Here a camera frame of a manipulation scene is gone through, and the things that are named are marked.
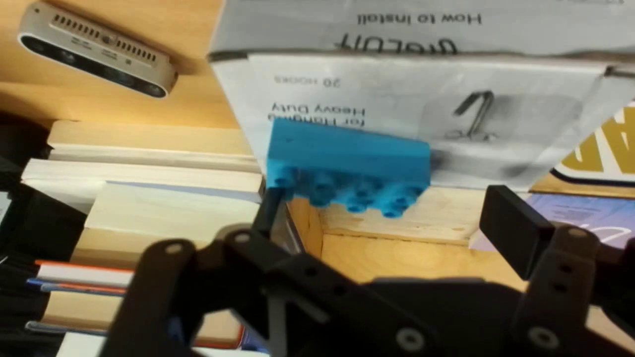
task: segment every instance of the white cardboard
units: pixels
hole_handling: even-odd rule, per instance
[[[214,237],[230,223],[251,221],[255,201],[146,185],[105,183],[85,227],[160,237]]]
[[[523,189],[635,94],[630,17],[605,0],[226,0],[210,61],[261,170],[271,118],[295,118],[426,140],[436,185]],[[474,140],[484,100],[454,110],[482,90]]]
[[[226,0],[214,51],[635,51],[632,1]]]
[[[523,57],[267,55],[214,62],[263,168],[271,118],[426,140],[432,183],[527,187],[635,92],[603,62]],[[468,138],[476,90],[496,94],[486,138]]]

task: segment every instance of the wooden desk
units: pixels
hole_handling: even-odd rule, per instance
[[[27,1],[0,0],[0,108],[31,118],[236,128],[204,59],[220,0],[55,0],[55,3],[172,53],[180,68],[172,94],[148,98],[27,53],[15,43]],[[295,203],[293,215],[307,235],[309,251],[357,281],[376,275],[480,275],[513,287],[523,285],[496,253],[476,253],[464,245],[323,233],[319,215],[301,201]]]
[[[51,0],[162,47],[180,76],[168,98],[150,98],[15,43],[27,0],[0,0],[0,106],[35,118],[236,126],[206,64],[220,0]]]

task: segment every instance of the white book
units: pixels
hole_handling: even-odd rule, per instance
[[[47,144],[53,160],[257,170],[238,128],[55,120]]]
[[[236,170],[41,158],[31,158],[21,174],[23,183],[83,211],[107,181],[257,199],[259,180],[255,172]]]
[[[635,53],[619,0],[224,0],[212,51]]]
[[[43,263],[39,277],[124,287],[130,281],[128,269],[150,243],[184,237],[202,247],[212,243],[220,227],[251,221],[255,211],[253,199],[105,183],[85,219],[71,263]],[[105,332],[118,302],[117,295],[51,291],[39,326]],[[238,334],[238,318],[228,310],[218,310],[204,316],[196,340],[230,346],[238,342]]]

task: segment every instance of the lego stud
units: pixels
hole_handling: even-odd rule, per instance
[[[372,203],[372,197],[361,197],[359,203],[361,203],[361,205],[371,205],[371,203]]]
[[[355,185],[355,195],[359,199],[369,199],[376,191],[376,183],[372,180],[359,180]]]
[[[331,174],[317,172],[313,176],[313,183],[309,189],[311,203],[317,207],[323,207],[331,201],[333,195],[335,195],[335,178]]]
[[[410,191],[412,191],[412,197],[416,199],[424,189],[420,185],[414,185]]]
[[[283,166],[271,174],[269,185],[273,185],[273,187],[279,187],[279,185],[289,187],[293,183],[295,183],[295,172],[289,166]]]
[[[396,211],[404,211],[404,209],[408,207],[408,201],[404,201],[404,203],[392,203],[390,207],[396,209]]]
[[[351,213],[361,213],[363,209],[367,209],[367,205],[363,205],[363,203],[351,203],[351,205],[347,205],[347,209],[349,209]]]
[[[382,213],[384,217],[394,219],[394,217],[400,217],[400,215],[402,215],[402,209],[398,209],[398,207],[386,207],[386,209],[380,209],[380,213]]]
[[[408,205],[408,197],[398,195],[398,197],[392,201],[392,205]]]

